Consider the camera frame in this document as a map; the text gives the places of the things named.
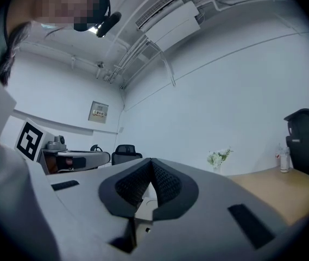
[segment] black rubber pad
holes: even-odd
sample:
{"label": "black rubber pad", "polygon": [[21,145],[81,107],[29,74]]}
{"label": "black rubber pad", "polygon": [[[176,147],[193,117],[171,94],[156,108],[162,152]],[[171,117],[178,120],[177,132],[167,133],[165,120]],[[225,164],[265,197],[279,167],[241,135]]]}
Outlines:
{"label": "black rubber pad", "polygon": [[99,187],[99,197],[112,215],[133,218],[151,182],[158,198],[153,221],[181,217],[199,195],[198,185],[191,177],[158,159],[146,158],[105,179]]}
{"label": "black rubber pad", "polygon": [[255,249],[275,238],[274,234],[244,204],[233,205],[228,210]]}
{"label": "black rubber pad", "polygon": [[75,185],[79,185],[79,183],[75,180],[72,180],[72,181],[62,182],[62,183],[58,183],[58,184],[53,184],[52,188],[55,191],[57,191],[57,190],[61,190],[61,189],[67,189],[67,188],[73,187]]}

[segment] ceiling light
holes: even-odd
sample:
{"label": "ceiling light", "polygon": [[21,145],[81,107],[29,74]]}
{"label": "ceiling light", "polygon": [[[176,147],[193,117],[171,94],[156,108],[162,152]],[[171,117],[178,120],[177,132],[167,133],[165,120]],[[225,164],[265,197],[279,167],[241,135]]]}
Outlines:
{"label": "ceiling light", "polygon": [[97,34],[98,33],[98,29],[95,27],[90,28],[88,31],[92,32],[93,34]]}

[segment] gray hair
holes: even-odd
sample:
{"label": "gray hair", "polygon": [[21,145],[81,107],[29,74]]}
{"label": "gray hair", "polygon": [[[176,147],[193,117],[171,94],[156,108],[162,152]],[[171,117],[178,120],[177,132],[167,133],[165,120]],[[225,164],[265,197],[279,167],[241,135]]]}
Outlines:
{"label": "gray hair", "polygon": [[7,51],[4,56],[2,56],[0,62],[0,81],[4,86],[8,85],[8,79],[19,45],[29,36],[30,31],[31,22],[26,22],[16,27],[9,36]]}

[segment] headset microphone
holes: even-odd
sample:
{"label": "headset microphone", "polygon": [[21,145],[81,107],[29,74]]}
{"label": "headset microphone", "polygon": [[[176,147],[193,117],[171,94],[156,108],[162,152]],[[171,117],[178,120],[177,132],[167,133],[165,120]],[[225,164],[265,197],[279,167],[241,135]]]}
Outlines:
{"label": "headset microphone", "polygon": [[74,30],[84,32],[94,27],[96,29],[96,36],[102,38],[121,20],[121,13],[115,12],[111,15],[110,0],[99,0],[99,4],[96,7],[93,10],[92,17],[81,18],[79,23],[73,25]]}

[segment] electrical panel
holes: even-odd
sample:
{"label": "electrical panel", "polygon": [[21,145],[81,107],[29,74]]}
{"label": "electrical panel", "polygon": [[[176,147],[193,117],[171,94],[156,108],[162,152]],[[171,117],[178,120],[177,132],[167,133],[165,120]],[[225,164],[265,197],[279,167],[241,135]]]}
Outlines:
{"label": "electrical panel", "polygon": [[92,102],[89,113],[89,121],[106,123],[109,106],[107,104]]}

